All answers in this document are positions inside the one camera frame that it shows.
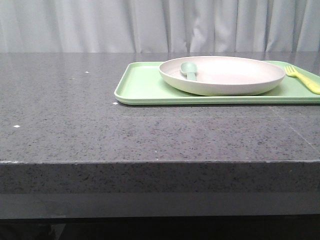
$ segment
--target dark floor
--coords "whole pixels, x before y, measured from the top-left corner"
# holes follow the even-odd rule
[[[1,220],[0,240],[320,240],[320,215]]]

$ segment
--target spoon handle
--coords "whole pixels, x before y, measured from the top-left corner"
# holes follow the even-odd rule
[[[194,72],[187,72],[186,73],[186,79],[196,81],[196,74]]]

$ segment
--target white speck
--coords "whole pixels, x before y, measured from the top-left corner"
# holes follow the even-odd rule
[[[0,160],[0,163],[2,164],[19,164],[21,163],[20,161],[5,161],[5,160]]]

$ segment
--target gray granite countertop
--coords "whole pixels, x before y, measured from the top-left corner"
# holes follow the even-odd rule
[[[1,53],[0,201],[314,193],[320,206],[319,104],[129,106],[115,99],[128,64],[198,55],[283,61],[320,74],[318,52]],[[0,218],[15,216],[0,210]]]

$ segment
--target tray rim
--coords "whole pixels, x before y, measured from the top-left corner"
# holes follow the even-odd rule
[[[263,60],[267,63],[281,63],[285,65],[292,65],[298,69],[304,70],[298,66],[291,63],[277,60]],[[114,90],[115,98],[122,104],[126,105],[239,105],[239,104],[250,104],[250,105],[260,105],[260,104],[320,104],[320,95],[310,97],[301,96],[264,96],[264,95],[252,95],[252,96],[181,96],[175,98],[141,98],[141,97],[124,97],[118,94],[119,89],[124,84],[125,77],[129,74],[129,69],[136,65],[147,65],[159,66],[164,61],[136,61],[131,62],[127,65],[117,87]],[[318,75],[309,72],[309,74],[319,78]]]

